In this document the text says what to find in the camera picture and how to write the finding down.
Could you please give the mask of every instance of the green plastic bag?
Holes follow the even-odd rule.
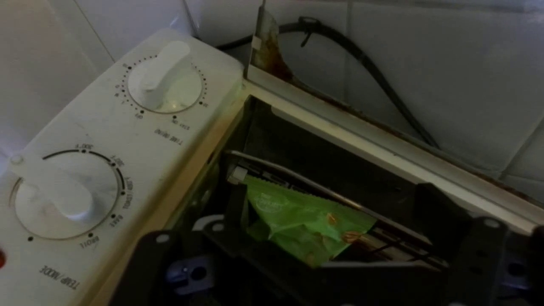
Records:
[[[248,203],[265,225],[248,228],[309,267],[335,259],[376,223],[372,216],[328,199],[301,194],[265,181],[246,177]]]

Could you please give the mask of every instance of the metal rod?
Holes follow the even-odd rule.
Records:
[[[328,189],[328,187],[325,187],[325,186],[321,186],[321,184],[318,184],[318,182],[314,182],[314,181],[311,181],[311,179],[308,179],[308,177],[304,177],[304,176],[301,176],[301,174],[297,174],[297,172],[294,172],[294,170],[291,170],[287,167],[282,167],[279,164],[274,164],[274,162],[253,157],[253,155],[246,155],[246,153],[236,152],[236,150],[228,150],[226,155],[231,155],[231,157],[236,157],[236,159],[243,159],[243,160],[248,160],[248,162],[260,164],[263,167],[279,170],[279,172],[282,172],[282,174],[286,174],[286,176],[289,176],[289,177],[292,177],[292,179],[296,179],[296,181],[299,181],[299,182],[303,182],[303,184],[306,184],[306,186],[309,186],[309,187],[330,196],[331,199],[338,201],[343,206],[350,206],[350,208],[354,208],[357,211],[364,211],[364,213],[371,215],[372,218],[379,220],[381,223],[389,225],[391,228],[396,228],[396,230],[399,230],[399,232],[403,232],[403,233],[406,233],[406,235],[410,235],[410,237],[430,245],[427,237],[423,237],[423,235],[420,235],[420,233],[416,233],[416,232],[413,232],[413,230],[393,221],[391,218],[386,218],[386,216],[382,216],[382,215],[379,215],[379,213],[376,213],[376,211],[372,211],[372,210],[369,210],[369,208],[365,208],[365,206],[362,206],[362,204],[359,204],[359,203],[355,203],[355,201],[352,201],[352,199],[348,199],[348,198],[345,198],[345,196],[342,196],[342,194],[338,194],[338,193],[335,193],[335,191],[331,191],[331,189]]]

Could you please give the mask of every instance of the white control knob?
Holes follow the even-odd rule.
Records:
[[[42,160],[12,159],[20,177],[12,203],[22,227],[41,238],[73,238],[93,230],[112,211],[119,182],[110,165],[90,153]]]
[[[194,106],[202,92],[202,80],[189,57],[185,43],[172,41],[156,58],[136,65],[127,79],[131,97],[143,109],[163,114]]]

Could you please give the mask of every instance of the control panel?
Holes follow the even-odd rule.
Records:
[[[243,67],[160,31],[114,63],[0,179],[0,305],[73,305],[184,165]]]

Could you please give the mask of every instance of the black cable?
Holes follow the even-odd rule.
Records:
[[[389,97],[393,106],[399,111],[399,114],[406,119],[406,123],[422,136],[422,140],[433,147],[439,148],[439,143],[430,136],[430,133],[423,128],[423,125],[411,114],[411,111],[406,108],[403,99],[396,94],[396,91],[391,87],[384,74],[377,68],[377,65],[348,38],[345,38],[342,33],[321,24],[316,19],[311,17],[299,17],[297,23],[292,24],[284,24],[279,28],[279,33],[306,33],[306,40],[303,41],[301,46],[308,43],[311,34],[320,34],[333,43],[340,45],[347,53],[350,53],[376,80],[376,84],[384,91],[384,94]],[[241,38],[238,41],[228,43],[219,46],[223,51],[229,51],[245,45],[252,43],[252,36]]]

